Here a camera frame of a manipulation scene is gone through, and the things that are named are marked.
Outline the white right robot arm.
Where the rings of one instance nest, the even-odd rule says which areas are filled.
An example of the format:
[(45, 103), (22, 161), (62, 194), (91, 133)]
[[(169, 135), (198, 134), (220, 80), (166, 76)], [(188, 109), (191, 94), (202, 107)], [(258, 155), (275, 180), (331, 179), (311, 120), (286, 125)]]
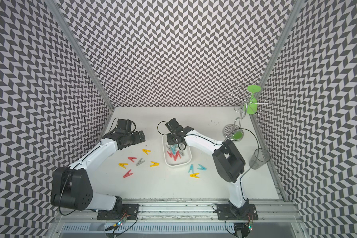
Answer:
[(234, 217), (246, 216), (250, 211), (249, 199), (243, 191), (242, 177), (246, 162), (234, 142), (225, 139), (218, 141), (206, 137), (192, 127), (181, 126), (175, 118), (165, 123), (169, 133), (169, 145), (197, 148), (213, 158), (218, 175), (229, 185), (229, 204)]

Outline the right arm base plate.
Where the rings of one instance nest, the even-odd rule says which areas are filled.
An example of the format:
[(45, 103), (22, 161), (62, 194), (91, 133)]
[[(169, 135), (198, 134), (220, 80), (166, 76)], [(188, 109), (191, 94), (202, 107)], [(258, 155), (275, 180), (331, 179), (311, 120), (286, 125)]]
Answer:
[(248, 221), (258, 220), (258, 213), (254, 204), (245, 203), (241, 208), (237, 208), (231, 203), (215, 204), (213, 208), (217, 213), (218, 220), (221, 221), (229, 219)]

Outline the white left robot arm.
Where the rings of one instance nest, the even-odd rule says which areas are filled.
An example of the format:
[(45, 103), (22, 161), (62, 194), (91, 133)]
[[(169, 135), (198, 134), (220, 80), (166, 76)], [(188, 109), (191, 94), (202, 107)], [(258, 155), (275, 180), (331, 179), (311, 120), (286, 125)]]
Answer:
[(144, 132), (136, 131), (135, 122), (118, 119), (116, 127), (106, 133), (87, 154), (68, 167), (59, 167), (53, 172), (51, 205), (74, 211), (114, 210), (119, 198), (96, 192), (90, 179), (115, 152), (142, 142), (145, 142)]

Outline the red clothespin group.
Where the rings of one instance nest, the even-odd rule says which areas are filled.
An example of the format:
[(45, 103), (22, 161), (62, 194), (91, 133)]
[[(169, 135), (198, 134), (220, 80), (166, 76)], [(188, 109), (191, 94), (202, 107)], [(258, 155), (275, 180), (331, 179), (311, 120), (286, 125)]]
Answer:
[(167, 151), (168, 155), (170, 158), (174, 157), (173, 153), (171, 151)]

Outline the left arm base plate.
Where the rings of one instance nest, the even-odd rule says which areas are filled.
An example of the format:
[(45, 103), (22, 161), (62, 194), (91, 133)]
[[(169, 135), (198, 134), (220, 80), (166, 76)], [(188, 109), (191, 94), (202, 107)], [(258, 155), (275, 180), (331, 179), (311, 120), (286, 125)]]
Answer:
[(121, 209), (113, 209), (111, 211), (99, 210), (96, 219), (103, 221), (119, 221), (125, 214), (127, 216), (127, 220), (134, 221), (138, 215), (139, 208), (139, 204), (125, 204)]

